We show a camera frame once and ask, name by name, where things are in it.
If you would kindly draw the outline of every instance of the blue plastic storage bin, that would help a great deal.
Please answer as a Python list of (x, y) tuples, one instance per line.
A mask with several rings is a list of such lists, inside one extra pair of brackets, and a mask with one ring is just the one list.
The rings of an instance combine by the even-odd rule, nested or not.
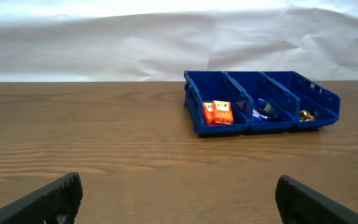
[(276, 121), (265, 123), (256, 123), (251, 112), (249, 115), (251, 131), (284, 131), (294, 127), (297, 122), (299, 99), (288, 89), (261, 72), (225, 72), (225, 74), (235, 79), (253, 99), (251, 108), (254, 107), (254, 102), (261, 98), (280, 112)]
[(296, 127), (315, 128), (330, 125), (339, 119), (341, 99), (338, 95), (296, 72), (263, 72), (295, 94), (300, 101), (297, 110), (308, 110), (315, 121), (300, 122), (299, 113)]
[[(185, 106), (188, 108), (199, 135), (205, 134), (238, 134), (245, 131), (250, 122), (242, 112), (250, 106), (251, 99), (245, 90), (223, 72), (185, 71)], [(232, 125), (205, 125), (203, 103), (213, 100), (229, 101), (233, 112)]]

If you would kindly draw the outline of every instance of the wrinkled white paper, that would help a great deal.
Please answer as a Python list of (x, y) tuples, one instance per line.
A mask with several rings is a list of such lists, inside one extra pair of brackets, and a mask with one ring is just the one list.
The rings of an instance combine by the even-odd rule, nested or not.
[(0, 0), (0, 82), (182, 81), (184, 70), (358, 80), (358, 1)]

